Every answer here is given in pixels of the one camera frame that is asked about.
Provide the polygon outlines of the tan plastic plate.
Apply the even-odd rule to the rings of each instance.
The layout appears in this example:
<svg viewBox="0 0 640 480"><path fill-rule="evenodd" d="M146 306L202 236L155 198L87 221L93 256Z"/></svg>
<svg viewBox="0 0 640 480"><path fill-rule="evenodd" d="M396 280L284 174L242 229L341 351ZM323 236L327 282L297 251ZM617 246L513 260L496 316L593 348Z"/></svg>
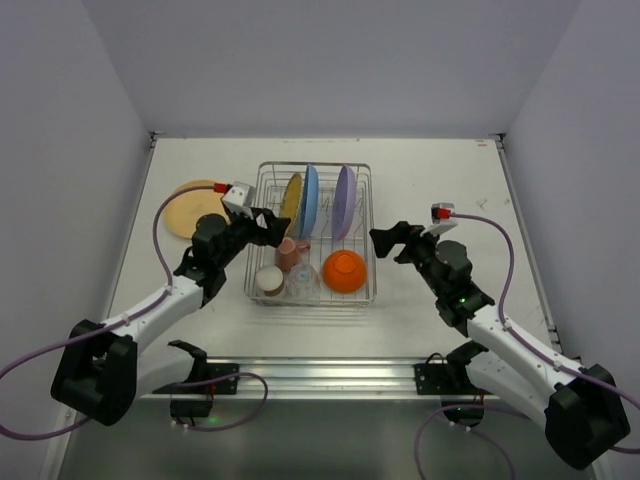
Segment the tan plastic plate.
<svg viewBox="0 0 640 480"><path fill-rule="evenodd" d="M180 238L190 239L196 230L198 220L209 214L221 215L229 222L221 202L223 194L212 190L214 185L214 180L202 179L187 182L176 189L181 191L207 186L207 189L184 193L169 202L164 210L164 222L171 233Z"/></svg>

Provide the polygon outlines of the green woven pattern plate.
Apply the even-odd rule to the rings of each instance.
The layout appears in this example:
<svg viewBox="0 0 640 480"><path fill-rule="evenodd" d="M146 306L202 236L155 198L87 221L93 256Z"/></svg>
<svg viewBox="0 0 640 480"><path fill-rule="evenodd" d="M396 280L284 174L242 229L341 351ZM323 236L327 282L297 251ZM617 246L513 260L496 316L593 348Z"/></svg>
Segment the green woven pattern plate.
<svg viewBox="0 0 640 480"><path fill-rule="evenodd" d="M285 230L286 235L290 234L296 225L302 200L302 191L302 176L300 173L294 173L287 183L280 203L280 217L289 220L289 225Z"/></svg>

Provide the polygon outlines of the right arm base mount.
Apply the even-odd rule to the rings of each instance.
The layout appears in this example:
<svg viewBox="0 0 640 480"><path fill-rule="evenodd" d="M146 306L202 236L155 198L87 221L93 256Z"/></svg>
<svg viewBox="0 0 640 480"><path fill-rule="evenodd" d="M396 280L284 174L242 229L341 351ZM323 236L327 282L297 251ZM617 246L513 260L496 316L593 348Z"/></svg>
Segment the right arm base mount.
<svg viewBox="0 0 640 480"><path fill-rule="evenodd" d="M432 353L426 360L412 366L416 394L456 398L470 396L470 400L442 400L441 405L463 404L464 407L445 411L445 417L464 427L478 426L484 417L484 411L471 409L469 405L482 405L486 391L471 383L466 367L475 357L485 352L487 349L484 346L475 341L468 341L446 356L438 352Z"/></svg>

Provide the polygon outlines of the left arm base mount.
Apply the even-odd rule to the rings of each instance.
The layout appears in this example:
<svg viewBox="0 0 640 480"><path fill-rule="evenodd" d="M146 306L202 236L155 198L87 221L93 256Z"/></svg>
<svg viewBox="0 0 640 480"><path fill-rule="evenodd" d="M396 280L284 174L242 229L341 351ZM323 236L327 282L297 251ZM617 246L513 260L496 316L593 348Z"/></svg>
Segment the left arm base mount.
<svg viewBox="0 0 640 480"><path fill-rule="evenodd" d="M186 341L174 340L159 355L141 360L140 394L196 395L199 399L171 399L169 414L178 424L191 427L208 417L215 395L235 395L238 363L210 362L208 354Z"/></svg>

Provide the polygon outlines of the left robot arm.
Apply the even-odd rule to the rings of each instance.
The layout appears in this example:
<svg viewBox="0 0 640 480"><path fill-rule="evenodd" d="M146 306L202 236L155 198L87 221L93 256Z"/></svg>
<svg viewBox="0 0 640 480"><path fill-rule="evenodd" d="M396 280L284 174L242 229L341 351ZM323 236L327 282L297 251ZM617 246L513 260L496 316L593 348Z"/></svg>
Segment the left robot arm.
<svg viewBox="0 0 640 480"><path fill-rule="evenodd" d="M203 388L217 382L206 352L187 342L169 342L159 358L141 355L219 293L226 267L247 245L278 246L290 223L264 208L201 217L190 247L157 298L101 323L83 320L73 327L53 378L52 398L111 426L142 395L169 385Z"/></svg>

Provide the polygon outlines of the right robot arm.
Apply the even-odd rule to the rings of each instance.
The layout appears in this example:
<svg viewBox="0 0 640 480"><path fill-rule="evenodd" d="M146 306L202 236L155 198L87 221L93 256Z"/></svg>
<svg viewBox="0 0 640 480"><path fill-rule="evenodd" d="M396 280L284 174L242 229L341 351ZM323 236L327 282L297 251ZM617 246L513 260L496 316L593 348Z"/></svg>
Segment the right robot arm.
<svg viewBox="0 0 640 480"><path fill-rule="evenodd" d="M602 366L589 368L556 352L523 330L472 280L466 247L441 239L453 228L439 220L428 228L398 222L373 229L375 254L386 257L400 246L398 264L411 264L436 297L440 317L467 338L470 383L498 396L545 434L555 453L583 470L631 431L623 394Z"/></svg>

